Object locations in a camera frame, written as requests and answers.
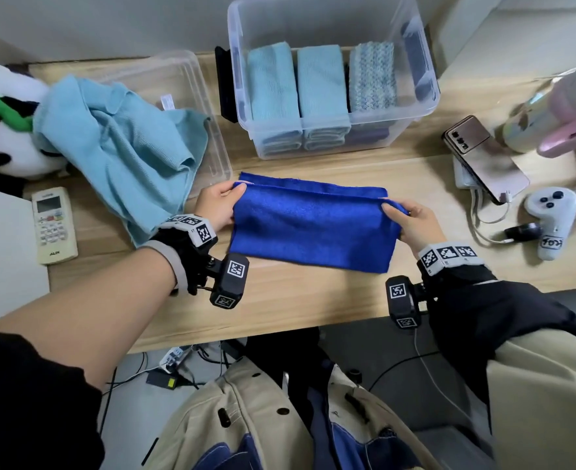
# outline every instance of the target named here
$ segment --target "remote control screen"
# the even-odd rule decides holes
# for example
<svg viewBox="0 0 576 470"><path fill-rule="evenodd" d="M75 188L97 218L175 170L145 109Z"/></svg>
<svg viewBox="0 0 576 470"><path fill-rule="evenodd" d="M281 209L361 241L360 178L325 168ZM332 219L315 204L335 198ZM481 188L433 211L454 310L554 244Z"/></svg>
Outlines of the remote control screen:
<svg viewBox="0 0 576 470"><path fill-rule="evenodd" d="M57 209L62 207L62 202L59 199L59 196L54 196L52 198L46 198L41 201L38 201L38 212L45 212L51 209Z"/></svg>

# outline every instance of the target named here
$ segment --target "beige jacket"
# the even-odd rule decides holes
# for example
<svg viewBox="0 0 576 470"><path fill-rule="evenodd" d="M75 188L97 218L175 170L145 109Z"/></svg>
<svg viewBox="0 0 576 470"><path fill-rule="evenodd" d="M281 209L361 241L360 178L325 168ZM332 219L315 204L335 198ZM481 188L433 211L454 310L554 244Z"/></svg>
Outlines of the beige jacket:
<svg viewBox="0 0 576 470"><path fill-rule="evenodd" d="M499 468L576 469L576 337L541 330L511 339L488 363L487 374ZM362 403L368 424L344 398L346 393ZM440 468L386 404L356 386L338 367L332 372L328 394L331 422L357 442L366 443L389 426L423 468ZM228 427L220 423L220 409L229 415ZM145 468L190 470L218 442L235 452L245 434L251 435L264 469L312 468L312 437L290 400L270 377L243 358L173 414Z"/></svg>

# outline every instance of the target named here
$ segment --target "wrist-mounted device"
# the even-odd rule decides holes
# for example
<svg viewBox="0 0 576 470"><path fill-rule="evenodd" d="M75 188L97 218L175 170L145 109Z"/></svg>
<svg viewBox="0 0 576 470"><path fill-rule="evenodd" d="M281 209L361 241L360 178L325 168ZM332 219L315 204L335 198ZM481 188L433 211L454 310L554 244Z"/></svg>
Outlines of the wrist-mounted device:
<svg viewBox="0 0 576 470"><path fill-rule="evenodd" d="M495 279L483 267L484 260L465 243L431 244L422 249L418 257L417 263L424 282L412 284L403 275L390 277L386 281L388 313L402 330L411 330L421 325L421 315L427 312L420 311L419 303L437 297L442 289Z"/></svg>
<svg viewBox="0 0 576 470"><path fill-rule="evenodd" d="M223 260L213 258L210 249L217 242L207 219L180 214L160 224L158 232L143 247L157 250L170 262L177 288L187 288L190 295L196 295L199 289L209 290L213 305L234 308L245 290L249 261L235 252ZM214 278L212 288L205 286L208 277Z"/></svg>

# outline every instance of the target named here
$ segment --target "person's left hand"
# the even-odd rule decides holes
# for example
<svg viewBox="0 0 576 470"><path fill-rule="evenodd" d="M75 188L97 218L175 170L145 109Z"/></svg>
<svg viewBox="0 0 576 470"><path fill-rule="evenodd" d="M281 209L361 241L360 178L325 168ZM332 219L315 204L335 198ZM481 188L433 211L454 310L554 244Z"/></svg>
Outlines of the person's left hand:
<svg viewBox="0 0 576 470"><path fill-rule="evenodd" d="M245 194L247 185L233 187L235 181L223 181L201 190L195 206L195 214L204 217L218 232L228 224L233 224L233 206Z"/></svg>

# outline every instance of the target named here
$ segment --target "stuffed animal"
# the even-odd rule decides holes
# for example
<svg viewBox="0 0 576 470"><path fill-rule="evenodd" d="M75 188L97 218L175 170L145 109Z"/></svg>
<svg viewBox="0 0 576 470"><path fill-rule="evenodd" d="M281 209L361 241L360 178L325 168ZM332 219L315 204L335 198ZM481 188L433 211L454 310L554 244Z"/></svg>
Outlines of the stuffed animal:
<svg viewBox="0 0 576 470"><path fill-rule="evenodd" d="M62 170L59 153L37 149L32 141L32 116L49 86L39 79L0 66L0 191L22 195L27 180Z"/></svg>

